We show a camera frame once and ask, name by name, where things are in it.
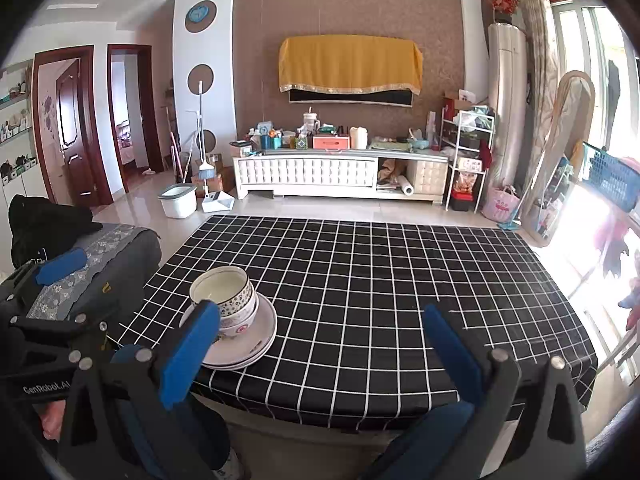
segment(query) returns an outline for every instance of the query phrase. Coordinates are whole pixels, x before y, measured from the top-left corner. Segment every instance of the pink bag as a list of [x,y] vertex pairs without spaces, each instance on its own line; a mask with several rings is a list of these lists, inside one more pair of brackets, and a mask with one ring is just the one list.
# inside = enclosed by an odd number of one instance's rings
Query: pink bag
[[520,199],[504,189],[490,189],[486,195],[486,203],[482,214],[494,222],[506,222],[516,209]]

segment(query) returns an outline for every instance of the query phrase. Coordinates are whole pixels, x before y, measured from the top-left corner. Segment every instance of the floor standing air conditioner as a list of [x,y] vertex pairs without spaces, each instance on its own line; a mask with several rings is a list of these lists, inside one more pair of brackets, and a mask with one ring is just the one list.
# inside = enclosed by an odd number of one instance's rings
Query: floor standing air conditioner
[[491,187],[510,186],[516,177],[527,99],[527,43],[524,32],[507,23],[489,26],[489,106],[495,110]]

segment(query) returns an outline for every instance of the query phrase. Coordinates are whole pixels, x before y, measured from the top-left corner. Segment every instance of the blue plastic basket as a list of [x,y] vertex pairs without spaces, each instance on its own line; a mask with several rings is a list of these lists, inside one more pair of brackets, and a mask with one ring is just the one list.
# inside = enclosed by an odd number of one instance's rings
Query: blue plastic basket
[[599,191],[625,212],[636,205],[640,174],[609,153],[584,142],[582,182]]

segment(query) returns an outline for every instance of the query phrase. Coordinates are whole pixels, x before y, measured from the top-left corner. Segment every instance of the brown accent wall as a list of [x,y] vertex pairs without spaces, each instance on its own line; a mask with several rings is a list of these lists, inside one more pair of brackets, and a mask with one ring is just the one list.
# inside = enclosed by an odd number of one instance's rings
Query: brown accent wall
[[313,104],[325,123],[364,126],[379,136],[424,130],[442,94],[464,85],[460,0],[234,0],[234,94],[238,135],[260,121],[295,130],[309,105],[289,104],[278,88],[278,50],[289,36],[365,34],[417,43],[424,56],[422,92],[412,108],[367,104]]

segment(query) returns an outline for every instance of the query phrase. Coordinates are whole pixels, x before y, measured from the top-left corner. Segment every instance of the flower pot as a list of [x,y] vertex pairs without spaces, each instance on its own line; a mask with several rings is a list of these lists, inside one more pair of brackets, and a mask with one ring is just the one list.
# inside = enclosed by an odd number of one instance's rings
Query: flower pot
[[505,14],[503,12],[495,12],[494,13],[494,22],[495,23],[509,23],[511,25],[511,15]]

